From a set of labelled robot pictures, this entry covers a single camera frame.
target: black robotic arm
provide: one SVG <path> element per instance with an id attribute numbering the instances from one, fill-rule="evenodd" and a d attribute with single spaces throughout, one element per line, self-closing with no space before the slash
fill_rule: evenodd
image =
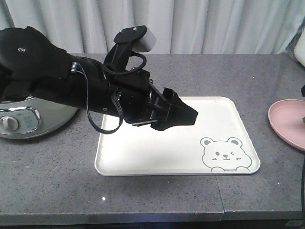
<path id="1" fill-rule="evenodd" d="M 176 125 L 193 125 L 197 112 L 183 103 L 176 92 L 165 88 L 161 94 L 153 85 L 141 52 L 149 44 L 141 42 L 145 26 L 127 28 L 114 38 L 115 45 L 104 63 L 76 57 L 52 45 L 32 27 L 0 31 L 0 99 L 21 101 L 28 96 L 87 109 L 95 129 L 104 131 L 91 120 L 89 110 L 120 117 L 127 123 L 151 124 L 155 130 Z M 130 56 L 142 64 L 126 70 Z"/>

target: cartoon bear face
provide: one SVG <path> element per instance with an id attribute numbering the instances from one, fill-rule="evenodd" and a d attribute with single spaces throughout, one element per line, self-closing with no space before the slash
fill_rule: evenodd
<path id="1" fill-rule="evenodd" d="M 242 149 L 242 141 L 230 137 L 227 141 L 214 141 L 208 137 L 201 139 L 200 144 L 204 147 L 203 163 L 211 168 L 211 171 L 249 171 L 252 164 L 251 158 Z"/>

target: black cord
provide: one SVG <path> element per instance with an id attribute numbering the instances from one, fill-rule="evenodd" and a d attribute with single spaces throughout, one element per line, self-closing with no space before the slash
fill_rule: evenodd
<path id="1" fill-rule="evenodd" d="M 305 225 L 305 156 L 302 168 L 302 182 L 301 182 L 301 202 L 302 202 L 302 218 L 303 218 L 303 225 Z"/>
<path id="2" fill-rule="evenodd" d="M 88 80 L 88 77 L 86 75 L 86 72 L 84 71 L 83 67 L 77 63 L 77 62 L 74 62 L 73 65 L 72 65 L 72 69 L 71 69 L 71 72 L 72 73 L 80 73 L 82 74 L 85 79 L 86 79 L 86 84 L 87 84 L 87 87 L 86 87 L 86 111 L 87 111 L 87 117 L 89 119 L 89 122 L 90 124 L 93 126 L 93 128 L 100 132 L 101 134 L 105 134 L 105 135 L 109 135 L 109 134 L 113 134 L 114 132 L 116 132 L 122 125 L 123 123 L 123 110 L 122 110 L 122 107 L 118 101 L 118 99 L 116 98 L 116 92 L 114 92 L 112 95 L 111 95 L 111 100 L 115 106 L 115 108 L 117 109 L 118 111 L 118 114 L 119 114 L 119 125 L 117 128 L 113 129 L 113 130 L 104 130 L 104 129 L 101 129 L 99 128 L 95 123 L 94 121 L 92 120 L 92 117 L 90 115 L 90 111 L 89 111 L 89 108 L 88 108 L 88 98 L 89 98 L 89 80 Z"/>
<path id="3" fill-rule="evenodd" d="M 110 75 L 113 75 L 113 76 L 124 76 L 124 75 L 129 75 L 131 73 L 135 73 L 137 71 L 139 71 L 140 69 L 142 69 L 146 63 L 147 63 L 147 59 L 144 55 L 140 54 L 140 53 L 137 53 L 137 52 L 134 52 L 132 51 L 131 55 L 130 56 L 137 56 L 137 57 L 140 57 L 142 58 L 142 63 L 134 68 L 134 69 L 131 69 L 130 71 L 126 71 L 126 72 L 123 72 L 123 73 L 117 73 L 117 72 L 114 72 L 114 71 L 111 71 L 109 68 L 107 68 L 104 64 L 102 64 L 101 62 L 98 62 L 97 60 L 94 60 L 94 63 L 97 67 L 99 67 L 102 72 L 105 72 L 105 73 L 108 73 Z"/>

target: white curtain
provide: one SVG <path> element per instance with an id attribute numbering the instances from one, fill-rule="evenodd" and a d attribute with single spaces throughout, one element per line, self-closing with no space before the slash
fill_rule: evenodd
<path id="1" fill-rule="evenodd" d="M 304 0 L 0 0 L 1 30 L 29 25 L 71 53 L 106 53 L 137 25 L 150 53 L 281 53 L 304 16 Z"/>

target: pink plate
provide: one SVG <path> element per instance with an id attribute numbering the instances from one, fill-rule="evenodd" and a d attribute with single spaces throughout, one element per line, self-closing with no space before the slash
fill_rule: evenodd
<path id="1" fill-rule="evenodd" d="M 288 144 L 305 151 L 305 101 L 280 100 L 271 105 L 268 118 L 274 131 Z"/>

